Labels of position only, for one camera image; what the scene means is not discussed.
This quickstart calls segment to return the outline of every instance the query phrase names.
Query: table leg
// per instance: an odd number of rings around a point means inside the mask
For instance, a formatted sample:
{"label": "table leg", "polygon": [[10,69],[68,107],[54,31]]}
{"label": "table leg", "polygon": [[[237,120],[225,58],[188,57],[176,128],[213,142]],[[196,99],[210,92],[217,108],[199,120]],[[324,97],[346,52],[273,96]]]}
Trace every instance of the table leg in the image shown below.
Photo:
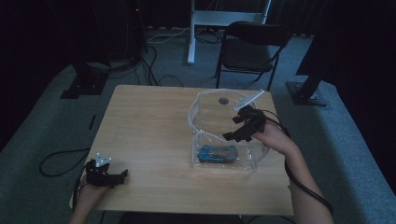
{"label": "table leg", "polygon": [[191,26],[190,26],[190,46],[189,46],[189,58],[187,60],[188,64],[194,64],[195,57],[195,1],[191,0]]}

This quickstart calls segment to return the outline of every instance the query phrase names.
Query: plastic packaging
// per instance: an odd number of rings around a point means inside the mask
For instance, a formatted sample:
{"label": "plastic packaging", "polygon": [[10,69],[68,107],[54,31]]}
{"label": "plastic packaging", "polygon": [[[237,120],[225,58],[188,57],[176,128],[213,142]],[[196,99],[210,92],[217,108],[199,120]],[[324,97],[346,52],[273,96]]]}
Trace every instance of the plastic packaging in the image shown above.
{"label": "plastic packaging", "polygon": [[199,92],[190,107],[188,123],[191,127],[193,167],[231,168],[256,172],[257,164],[266,156],[269,148],[260,141],[239,143],[226,141],[224,133],[234,132],[243,123],[235,124],[233,110],[246,95],[233,90]]}

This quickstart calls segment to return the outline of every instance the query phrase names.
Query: black device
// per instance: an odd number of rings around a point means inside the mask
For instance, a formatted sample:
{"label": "black device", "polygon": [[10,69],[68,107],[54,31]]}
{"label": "black device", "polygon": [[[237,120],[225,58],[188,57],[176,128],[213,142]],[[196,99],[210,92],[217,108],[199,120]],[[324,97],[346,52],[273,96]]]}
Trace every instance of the black device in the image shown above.
{"label": "black device", "polygon": [[85,165],[87,173],[87,183],[96,187],[111,187],[123,184],[125,176],[128,175],[128,170],[123,171],[120,175],[110,175],[107,173],[109,163],[102,166],[96,166],[96,160],[90,160]]}
{"label": "black device", "polygon": [[227,140],[240,142],[251,141],[251,135],[256,132],[264,132],[264,124],[267,118],[260,109],[254,109],[251,105],[246,105],[238,111],[238,115],[233,118],[235,124],[245,122],[245,124],[235,132],[224,133],[223,137]]}

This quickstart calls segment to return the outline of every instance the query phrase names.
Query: black chair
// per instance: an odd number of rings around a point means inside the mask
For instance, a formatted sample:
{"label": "black chair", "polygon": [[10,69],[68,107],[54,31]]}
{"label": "black chair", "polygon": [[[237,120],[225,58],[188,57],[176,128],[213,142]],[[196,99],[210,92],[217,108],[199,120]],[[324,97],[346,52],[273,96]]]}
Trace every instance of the black chair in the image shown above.
{"label": "black chair", "polygon": [[255,81],[272,70],[267,86],[271,88],[280,51],[291,39],[289,29],[281,25],[268,25],[249,21],[231,23],[224,31],[216,69],[219,88],[220,72],[259,74]]}

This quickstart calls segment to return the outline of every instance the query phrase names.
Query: wire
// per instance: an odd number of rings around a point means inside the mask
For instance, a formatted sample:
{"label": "wire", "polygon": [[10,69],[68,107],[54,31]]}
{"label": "wire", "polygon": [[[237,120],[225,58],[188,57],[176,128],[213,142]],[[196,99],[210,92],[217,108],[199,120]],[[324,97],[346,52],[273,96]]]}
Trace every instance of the wire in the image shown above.
{"label": "wire", "polygon": [[158,82],[160,83],[161,86],[163,86],[162,81],[163,81],[163,79],[166,78],[166,77],[172,77],[172,78],[176,79],[176,80],[180,83],[180,86],[181,86],[181,87],[184,87],[184,84],[183,84],[183,82],[180,80],[180,78],[175,77],[175,76],[171,76],[171,75],[167,75],[167,76],[161,77],[160,80],[158,80]]}
{"label": "wire", "polygon": [[[262,110],[262,111],[269,112],[269,113],[271,113],[272,115],[274,115],[274,116],[279,120],[279,122],[276,122],[276,121],[273,120],[273,119],[269,119],[269,118],[267,118],[267,119],[271,120],[271,121],[274,122],[276,125],[278,125],[278,126],[280,127],[280,129],[285,133],[285,135],[287,135],[288,137],[290,137],[289,131],[283,126],[283,124],[280,122],[279,117],[278,117],[274,112],[269,111],[269,110]],[[324,199],[324,198],[321,197],[320,195],[316,194],[313,190],[307,188],[307,187],[306,187],[305,185],[303,185],[300,181],[298,181],[297,178],[296,178],[296,177],[293,175],[293,173],[291,172],[291,170],[290,170],[288,164],[286,163],[286,160],[285,160],[285,171],[286,171],[286,174],[288,175],[288,177],[290,178],[290,180],[291,180],[295,185],[297,185],[297,187],[299,187],[299,188],[302,189],[305,193],[307,193],[309,196],[313,197],[314,199],[316,199],[317,201],[319,201],[320,203],[322,203],[323,205],[325,205],[325,206],[329,209],[330,214],[333,215],[334,210],[333,210],[333,208],[332,208],[332,205],[331,205],[328,201],[326,201],[326,199]]]}
{"label": "wire", "polygon": [[286,161],[285,161],[285,170],[286,170],[286,174],[289,176],[290,180],[294,182],[294,184],[296,184],[300,189],[305,191],[305,193],[309,194],[309,196],[313,197],[314,199],[318,200],[320,203],[325,205],[329,209],[330,214],[333,215],[334,210],[332,208],[332,205],[329,202],[327,202],[324,198],[322,198],[320,195],[316,194],[314,191],[312,191],[311,189],[307,188],[302,183],[300,183],[300,181],[298,181],[291,172]]}
{"label": "wire", "polygon": [[[81,159],[79,159],[73,166],[71,166],[70,168],[68,168],[67,170],[60,172],[59,174],[48,174],[46,172],[44,172],[43,169],[43,165],[44,163],[46,163],[46,161],[56,155],[59,154],[65,154],[65,153],[73,153],[73,152],[80,152],[80,151],[88,151],[87,153],[84,154],[84,156],[81,157]],[[47,177],[56,177],[56,176],[60,176],[60,175],[65,175],[67,173],[69,173],[70,171],[72,171],[74,168],[76,168],[78,166],[78,164],[80,162],[82,162],[89,154],[90,148],[83,148],[83,149],[76,149],[76,150],[66,150],[66,151],[59,151],[59,152],[54,152],[49,154],[48,156],[46,156],[44,158],[44,160],[42,162],[40,162],[40,165],[38,166],[38,171],[40,172],[40,174],[42,174],[43,176],[47,176]]]}
{"label": "wire", "polygon": [[120,77],[127,77],[130,74],[132,74],[133,72],[136,73],[137,68],[142,64],[142,62],[140,61],[139,63],[137,63],[137,65],[134,67],[134,69],[132,69],[131,71],[129,71],[128,73],[125,73],[123,75],[119,75],[119,76],[110,76],[108,77],[109,79],[114,79],[114,78],[120,78]]}
{"label": "wire", "polygon": [[[249,219],[249,220],[247,221],[246,224],[251,224],[252,221],[256,220],[256,219],[259,218],[259,217],[261,217],[261,216],[254,216],[254,217],[252,217],[251,219]],[[285,219],[285,220],[287,220],[289,223],[295,224],[295,222],[294,222],[293,220],[291,220],[290,218],[288,218],[288,217],[282,217],[282,216],[279,216],[279,217],[280,217],[280,218],[283,218],[283,219]]]}
{"label": "wire", "polygon": [[[187,28],[185,28],[185,29],[183,29],[181,32],[179,32],[178,34],[175,34],[175,35],[155,35],[155,36],[153,36],[152,38],[150,38],[150,39],[148,40],[148,43],[149,43],[149,44],[163,44],[163,43],[169,41],[170,39],[173,39],[173,38],[177,37],[178,35],[182,35],[184,32],[188,31],[189,29],[190,29],[190,26],[187,27]],[[160,42],[151,42],[152,39],[155,39],[155,38],[158,38],[158,37],[161,37],[161,36],[170,36],[170,37],[167,38],[167,39],[165,39],[164,41],[160,41]]]}
{"label": "wire", "polygon": [[204,44],[221,44],[221,41],[222,41],[222,35],[221,34],[216,34],[214,32],[208,32],[208,33],[201,34],[201,35],[211,35],[211,36],[214,36],[216,38],[216,40],[215,41],[206,40],[206,39],[203,39],[201,37],[198,37],[198,34],[197,34],[195,36],[195,39],[198,42],[200,42],[200,43],[204,43]]}
{"label": "wire", "polygon": [[155,85],[158,86],[158,82],[157,82],[157,80],[155,79],[154,73],[152,73],[152,70],[151,70],[151,66],[152,66],[152,65],[148,65],[148,63],[147,63],[146,60],[144,60],[144,59],[142,59],[142,61],[143,61],[143,63],[146,65],[146,67],[148,68],[148,82],[149,82],[149,84],[150,84],[151,86],[153,86],[153,84],[152,84],[152,82],[151,82],[151,79],[152,79],[152,80],[154,81]]}
{"label": "wire", "polygon": [[130,58],[128,63],[116,66],[116,67],[108,67],[108,68],[99,68],[99,67],[94,67],[90,65],[90,68],[93,72],[98,73],[98,74],[103,74],[103,73],[118,73],[118,72],[125,72],[129,71],[131,69],[136,69],[136,67],[139,65],[141,61],[140,57],[137,58]]}
{"label": "wire", "polygon": [[106,211],[103,211],[102,212],[102,215],[100,216],[100,224],[102,224],[103,223],[103,221],[105,220],[105,214],[106,214]]}
{"label": "wire", "polygon": [[152,59],[152,62],[150,64],[150,66],[148,67],[149,74],[152,74],[152,78],[154,79],[155,84],[158,86],[157,80],[155,80],[154,74],[152,73],[152,66],[154,65],[155,61],[157,61],[158,52],[154,47],[152,47],[152,46],[148,46],[148,47],[154,50],[154,58]]}
{"label": "wire", "polygon": [[84,173],[85,167],[86,167],[86,165],[84,165],[84,167],[82,167],[81,171],[79,172],[78,178],[76,178],[76,183],[75,183],[75,187],[74,187],[74,190],[73,190],[73,201],[72,201],[72,209],[73,209],[73,212],[75,211],[75,208],[76,208],[77,196],[78,196],[79,191],[80,191],[82,188],[84,188],[85,186],[88,185],[88,183],[87,183],[87,184],[85,184],[84,186],[82,186],[81,188],[79,187],[79,183],[80,183],[80,180],[81,180],[81,176],[82,176],[82,173]]}

